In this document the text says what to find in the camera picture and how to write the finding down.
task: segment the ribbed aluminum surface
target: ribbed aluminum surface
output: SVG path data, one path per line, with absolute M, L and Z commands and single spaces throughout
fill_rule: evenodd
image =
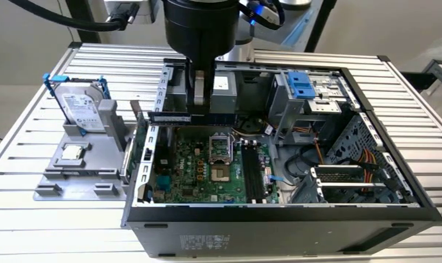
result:
M 347 67 L 375 107 L 379 120 L 442 213 L 442 123 L 375 56 L 256 51 L 257 62 Z M 134 121 L 128 101 L 152 108 L 161 59 L 180 58 L 165 48 L 84 44 L 68 50 L 56 71 L 70 77 L 105 75 L 118 114 Z M 124 202 L 34 202 L 33 188 L 62 136 L 62 115 L 41 87 L 0 144 L 0 260 L 142 262 L 148 257 L 132 231 L 121 230 Z M 432 227 L 355 262 L 442 262 L 442 226 Z M 188 261 L 336 261 L 319 258 L 229 258 Z

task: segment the metal frame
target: metal frame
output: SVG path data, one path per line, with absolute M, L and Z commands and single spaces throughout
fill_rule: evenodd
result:
M 272 64 L 348 68 L 373 107 L 375 117 L 442 214 L 442 120 L 433 117 L 432 110 L 392 65 L 375 56 L 256 50 L 255 57 L 256 62 Z M 66 50 L 53 74 L 81 78 L 105 75 L 117 103 L 138 99 L 141 108 L 149 110 L 156 100 L 162 58 L 181 57 L 166 48 L 82 44 Z M 118 230 L 124 202 L 32 200 L 41 171 L 62 136 L 61 114 L 44 91 L 42 86 L 0 143 L 0 254 L 9 254 L 11 260 L 26 256 L 46 262 L 57 256 L 74 261 L 140 261 L 146 257 L 140 243 L 130 231 Z M 125 105 L 128 103 L 118 103 L 117 113 L 125 121 L 134 121 Z M 33 245 L 28 246 L 24 240 L 33 240 Z M 442 262 L 442 225 L 373 255 L 327 256 L 313 258 L 313 261 L 384 262 L 388 259 L 420 263 L 435 257 Z M 245 258 L 229 260 L 248 261 Z M 257 262 L 309 260 L 296 256 L 256 259 Z

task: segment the black hose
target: black hose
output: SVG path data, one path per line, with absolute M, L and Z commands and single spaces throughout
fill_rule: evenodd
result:
M 94 31 L 94 32 L 105 32 L 105 31 L 114 31 L 120 30 L 125 27 L 125 23 L 121 20 L 109 22 L 109 23 L 96 23 L 84 20 L 77 20 L 68 18 L 52 11 L 46 10 L 41 6 L 36 5 L 28 0 L 7 0 L 10 3 L 17 5 L 20 8 L 34 14 L 36 16 L 72 28 L 84 31 Z

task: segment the label sticker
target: label sticker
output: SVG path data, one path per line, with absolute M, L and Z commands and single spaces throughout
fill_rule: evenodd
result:
M 182 250 L 226 249 L 230 235 L 180 235 Z
M 220 76 L 214 77 L 214 85 L 212 86 L 212 89 L 218 89 L 218 90 L 229 89 L 226 77 L 220 77 Z
M 267 135 L 271 135 L 271 132 L 272 132 L 272 126 L 268 125 L 268 126 L 265 127 L 265 129 L 264 129 L 264 133 L 265 133 Z
M 104 125 L 92 98 L 85 94 L 62 94 L 61 98 L 76 125 L 88 132 L 101 132 Z
M 154 122 L 190 122 L 190 116 L 154 116 Z

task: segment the blue drive bracket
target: blue drive bracket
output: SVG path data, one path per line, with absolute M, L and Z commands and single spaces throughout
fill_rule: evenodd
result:
M 68 116 L 66 116 L 66 113 L 60 105 L 60 101 L 58 99 L 56 98 L 54 96 L 54 90 L 52 88 L 52 84 L 54 83 L 64 83 L 64 82 L 92 82 L 92 81 L 97 81 L 98 84 L 101 85 L 101 88 L 102 88 L 102 93 L 104 93 L 104 98 L 105 99 L 110 99 L 110 93 L 109 93 L 109 88 L 108 88 L 108 85 L 106 85 L 106 80 L 104 79 L 102 76 L 98 77 L 98 79 L 93 79 L 93 80 L 89 80 L 89 79 L 80 79 L 80 78 L 73 78 L 73 79 L 69 79 L 68 76 L 65 75 L 53 75 L 50 77 L 50 74 L 49 73 L 45 73 L 42 75 L 42 83 L 46 87 L 46 90 L 48 92 L 50 93 L 50 96 L 54 98 L 57 104 L 58 104 L 58 107 L 60 107 L 60 110 L 61 110 L 61 113 L 62 115 L 65 116 L 65 119 L 66 119 L 66 123 L 70 123 L 69 119 L 68 119 Z M 78 127 L 78 130 L 80 130 L 80 134 L 81 136 L 84 136 L 86 134 L 86 131 Z
M 315 90 L 309 84 L 308 76 L 304 72 L 288 72 L 287 82 L 296 99 L 313 99 Z
M 102 92 L 104 92 L 104 97 L 105 99 L 110 99 L 110 93 L 109 93 L 109 88 L 106 86 L 106 80 L 104 79 L 104 76 L 100 76 L 97 79 L 97 82 L 100 83 L 101 87 L 102 87 Z

